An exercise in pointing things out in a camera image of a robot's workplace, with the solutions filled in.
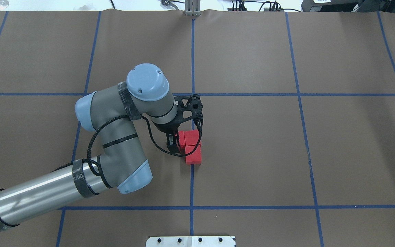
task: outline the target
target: red block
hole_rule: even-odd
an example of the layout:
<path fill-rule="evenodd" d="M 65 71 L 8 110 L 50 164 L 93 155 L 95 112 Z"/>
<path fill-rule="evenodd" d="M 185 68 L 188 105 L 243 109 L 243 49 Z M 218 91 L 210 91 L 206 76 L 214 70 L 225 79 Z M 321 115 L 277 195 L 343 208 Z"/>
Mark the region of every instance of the red block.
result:
<path fill-rule="evenodd" d="M 191 151 L 193 151 L 193 149 L 194 149 L 194 146 L 186 146 L 185 153 L 190 153 Z M 201 146 L 199 145 L 194 153 L 192 153 L 191 155 L 185 156 L 185 164 L 199 165 L 201 163 L 202 163 L 202 152 L 201 152 Z"/>
<path fill-rule="evenodd" d="M 184 131 L 184 136 L 185 136 L 185 146 L 196 146 L 196 142 L 199 140 L 199 131 L 198 130 L 193 130 L 193 131 Z"/>
<path fill-rule="evenodd" d="M 185 149 L 185 134 L 184 131 L 179 131 L 179 148 L 181 151 Z"/>

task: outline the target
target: white bracket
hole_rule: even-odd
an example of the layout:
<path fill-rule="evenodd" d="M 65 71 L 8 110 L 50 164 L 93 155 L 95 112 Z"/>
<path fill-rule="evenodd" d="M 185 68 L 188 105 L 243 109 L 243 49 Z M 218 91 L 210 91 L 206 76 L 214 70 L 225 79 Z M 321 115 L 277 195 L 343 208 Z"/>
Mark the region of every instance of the white bracket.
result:
<path fill-rule="evenodd" d="M 146 247 L 236 247 L 235 236 L 150 237 Z"/>
<path fill-rule="evenodd" d="M 185 15 L 200 16 L 201 0 L 185 0 Z"/>

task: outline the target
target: silver metal tube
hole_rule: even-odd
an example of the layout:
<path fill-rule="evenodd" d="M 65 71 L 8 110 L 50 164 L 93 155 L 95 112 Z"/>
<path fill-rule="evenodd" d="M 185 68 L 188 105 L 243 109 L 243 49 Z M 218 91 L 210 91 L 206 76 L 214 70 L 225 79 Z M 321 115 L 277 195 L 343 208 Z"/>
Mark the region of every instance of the silver metal tube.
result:
<path fill-rule="evenodd" d="M 107 189 L 87 163 L 83 164 L 83 172 L 94 192 Z M 4 222 L 16 225 L 80 199 L 83 197 L 75 187 L 72 166 L 69 166 L 0 191 L 0 217 Z"/>

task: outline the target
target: brown table surface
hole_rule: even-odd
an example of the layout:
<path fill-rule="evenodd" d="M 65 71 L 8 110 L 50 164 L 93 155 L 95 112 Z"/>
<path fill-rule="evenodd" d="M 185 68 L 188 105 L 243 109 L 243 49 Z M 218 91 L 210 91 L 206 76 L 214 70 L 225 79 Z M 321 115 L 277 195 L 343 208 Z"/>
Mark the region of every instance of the brown table surface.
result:
<path fill-rule="evenodd" d="M 395 14 L 0 12 L 0 188 L 83 158 L 92 133 L 75 102 L 140 63 L 175 95 L 201 94 L 202 165 L 161 153 L 135 121 L 148 186 L 24 222 L 0 246 L 223 234 L 247 247 L 395 247 Z"/>

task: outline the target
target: blue tape grid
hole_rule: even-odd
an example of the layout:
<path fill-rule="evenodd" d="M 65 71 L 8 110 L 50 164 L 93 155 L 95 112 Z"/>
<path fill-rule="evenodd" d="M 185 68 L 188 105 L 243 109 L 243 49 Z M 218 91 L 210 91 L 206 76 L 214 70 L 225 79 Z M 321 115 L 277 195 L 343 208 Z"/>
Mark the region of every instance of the blue tape grid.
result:
<path fill-rule="evenodd" d="M 0 36 L 3 31 L 3 27 L 5 25 L 6 19 L 9 15 L 9 12 L 7 11 L 4 15 L 3 21 L 0 26 Z M 289 25 L 289 17 L 288 14 L 285 13 L 285 18 L 286 18 L 286 25 L 287 25 L 287 34 L 288 34 L 288 39 L 289 39 L 289 45 L 290 45 L 290 55 L 292 58 L 292 66 L 293 66 L 293 71 L 294 71 L 294 77 L 295 77 L 295 85 L 296 85 L 296 93 L 201 93 L 201 96 L 293 96 L 298 98 L 298 105 L 299 105 L 299 110 L 300 110 L 300 116 L 301 116 L 301 125 L 303 128 L 303 134 L 304 134 L 304 143 L 306 146 L 306 150 L 308 153 L 309 157 L 309 168 L 310 168 L 310 178 L 311 178 L 311 186 L 312 186 L 312 194 L 313 194 L 313 199 L 314 199 L 314 205 L 304 205 L 304 206 L 194 206 L 194 165 L 191 165 L 190 169 L 190 206 L 141 206 L 141 207 L 63 207 L 61 208 L 61 220 L 59 224 L 59 231 L 58 231 L 58 237 L 56 241 L 56 247 L 60 246 L 60 241 L 61 241 L 61 234 L 63 230 L 63 225 L 64 225 L 64 219 L 65 219 L 65 213 L 68 210 L 74 211 L 74 210 L 189 210 L 190 211 L 190 235 L 194 234 L 193 231 L 193 213 L 194 210 L 288 210 L 288 209 L 296 209 L 296 210 L 302 210 L 302 209 L 308 209 L 308 210 L 315 210 L 316 213 L 316 219 L 317 219 L 317 225 L 318 225 L 318 234 L 319 234 L 319 239 L 320 239 L 320 245 L 323 247 L 323 236 L 322 236 L 322 230 L 321 230 L 321 221 L 320 221 L 320 209 L 380 209 L 380 208 L 395 208 L 395 204 L 386 204 L 386 205 L 318 205 L 318 200 L 316 196 L 316 190 L 315 190 L 315 180 L 314 180 L 314 175 L 313 175 L 313 168 L 312 168 L 312 161 L 310 158 L 310 151 L 309 151 L 309 141 L 308 141 L 308 136 L 307 136 L 307 131 L 306 131 L 306 124 L 304 121 L 304 113 L 303 113 L 303 108 L 302 108 L 302 102 L 301 102 L 301 97 L 309 97 L 309 96 L 362 96 L 362 97 L 395 97 L 395 94 L 347 94 L 347 93 L 301 93 L 299 89 L 299 83 L 298 83 L 298 75 L 297 75 L 297 70 L 296 70 L 296 64 L 295 64 L 295 55 L 294 55 L 294 50 L 293 50 L 293 44 L 292 44 L 292 38 L 290 35 L 290 25 Z M 93 59 L 94 59 L 94 53 L 95 53 L 95 47 L 96 47 L 96 42 L 97 42 L 97 35 L 98 35 L 98 29 L 100 25 L 100 19 L 101 19 L 101 11 L 98 13 L 98 18 L 97 18 L 97 26 L 95 30 L 95 35 L 94 35 L 94 42 L 93 42 L 93 47 L 91 51 L 91 59 L 89 61 L 89 67 L 88 67 L 88 73 L 86 75 L 86 84 L 85 84 L 85 90 L 83 93 L 0 93 L 0 96 L 84 96 L 88 94 L 88 86 L 89 86 L 89 78 L 91 76 L 91 68 L 93 64 Z M 382 36 L 384 39 L 385 43 L 385 48 L 388 53 L 388 56 L 391 61 L 392 68 L 394 70 L 395 74 L 395 63 L 394 59 L 392 57 L 388 41 L 386 38 L 386 34 L 384 31 L 384 26 L 382 23 L 381 15 L 380 12 L 378 12 L 378 19 L 379 19 L 379 25 L 381 28 Z M 195 84 L 194 84 L 194 25 L 195 25 L 195 20 L 193 19 L 191 21 L 191 91 L 194 94 L 195 93 Z M 175 96 L 188 96 L 188 93 L 175 93 Z M 75 142 L 74 142 L 74 149 L 72 153 L 72 161 L 75 159 L 75 152 L 77 150 L 77 143 L 78 143 L 78 138 L 80 134 L 80 123 L 77 126 L 77 131 L 75 135 Z"/>

